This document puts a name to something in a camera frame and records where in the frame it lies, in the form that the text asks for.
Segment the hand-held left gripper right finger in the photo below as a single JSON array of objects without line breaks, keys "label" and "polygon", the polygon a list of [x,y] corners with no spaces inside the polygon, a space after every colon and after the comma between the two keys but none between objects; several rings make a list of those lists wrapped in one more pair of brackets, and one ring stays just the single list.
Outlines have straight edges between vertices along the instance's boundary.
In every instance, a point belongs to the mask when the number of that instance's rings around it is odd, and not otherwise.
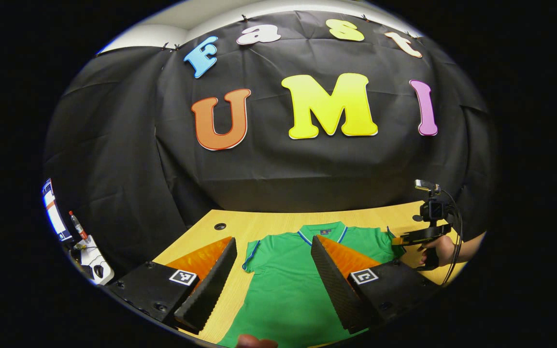
[{"label": "hand-held left gripper right finger", "polygon": [[311,255],[343,328],[351,334],[389,324],[441,290],[398,259],[380,263],[322,235],[314,236]]}]

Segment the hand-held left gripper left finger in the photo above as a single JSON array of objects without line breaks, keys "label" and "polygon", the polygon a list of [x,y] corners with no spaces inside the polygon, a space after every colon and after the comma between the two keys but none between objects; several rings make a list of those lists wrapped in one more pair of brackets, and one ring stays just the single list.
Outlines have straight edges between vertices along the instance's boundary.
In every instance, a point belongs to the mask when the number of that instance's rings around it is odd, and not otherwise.
[{"label": "hand-held left gripper left finger", "polygon": [[166,326],[188,332],[205,327],[238,256],[228,236],[166,265],[147,261],[106,290]]}]

